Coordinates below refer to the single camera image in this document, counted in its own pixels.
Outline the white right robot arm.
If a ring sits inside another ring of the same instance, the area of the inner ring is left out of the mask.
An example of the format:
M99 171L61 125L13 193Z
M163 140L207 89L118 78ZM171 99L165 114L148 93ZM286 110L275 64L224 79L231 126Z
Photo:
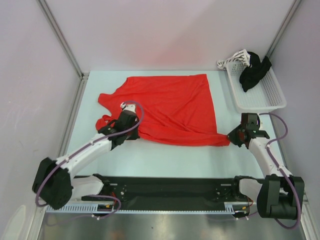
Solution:
M261 128L260 114L242 113L240 124L228 135L235 146L245 146L257 161L263 179L250 176L237 177L238 183L230 188L231 196L242 201L249 197L256 203L260 217L280 220L301 219L305 183L293 176L287 167L276 159L271 139Z

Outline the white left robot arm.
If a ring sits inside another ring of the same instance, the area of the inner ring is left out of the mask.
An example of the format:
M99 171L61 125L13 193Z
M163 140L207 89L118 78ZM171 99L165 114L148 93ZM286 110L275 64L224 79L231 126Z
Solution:
M87 165L126 140L138 139L140 123L136 105L128 104L117 119L98 130L97 134L79 149L57 159L43 159L32 185L32 191L36 194L36 206L50 206L59 210L71 200L107 199L111 188L106 177L97 173L87 177L76 176Z

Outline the red tank top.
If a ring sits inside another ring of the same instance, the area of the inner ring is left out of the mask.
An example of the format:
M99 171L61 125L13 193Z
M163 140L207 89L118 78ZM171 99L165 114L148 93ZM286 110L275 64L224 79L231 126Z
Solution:
M225 134L218 133L214 103L206 74L185 76L130 76L112 94L101 93L98 103L109 110L97 120L97 130L115 120L120 105L135 101L143 118L139 136L167 145L225 147Z

